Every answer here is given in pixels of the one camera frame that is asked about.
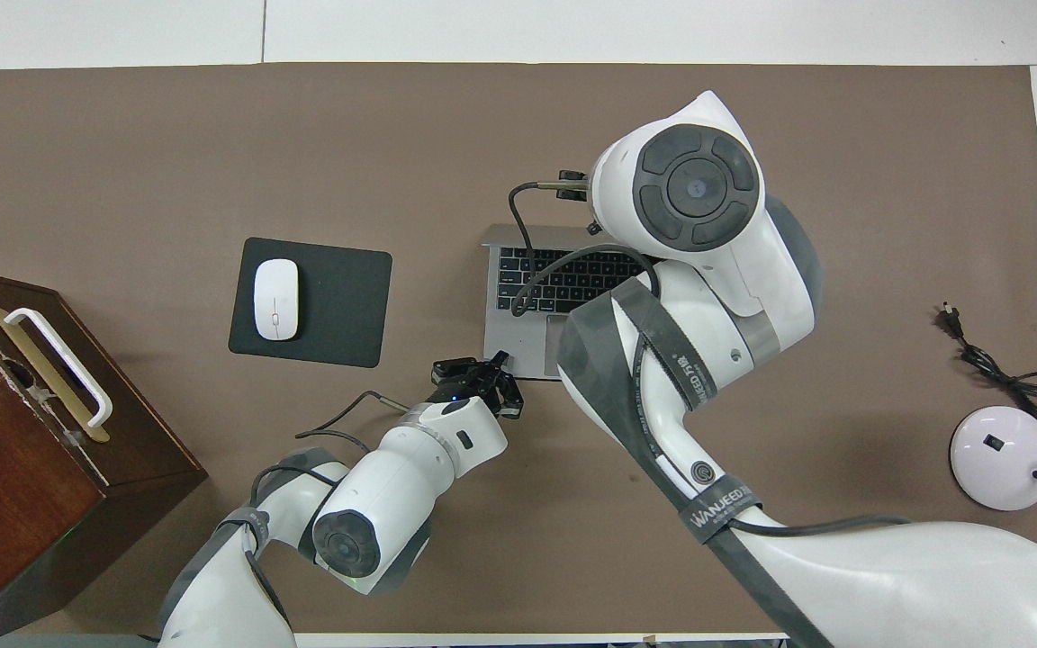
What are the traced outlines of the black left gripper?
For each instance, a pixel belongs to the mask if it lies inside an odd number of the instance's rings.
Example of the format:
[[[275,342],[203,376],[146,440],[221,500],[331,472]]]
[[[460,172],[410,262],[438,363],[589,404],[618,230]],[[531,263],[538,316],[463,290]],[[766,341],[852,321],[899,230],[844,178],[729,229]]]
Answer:
[[[428,401],[466,401],[477,395],[495,418],[518,419],[524,399],[518,382],[506,369],[508,357],[505,350],[498,350],[487,364],[476,358],[448,358],[435,362],[431,379],[436,387]]]

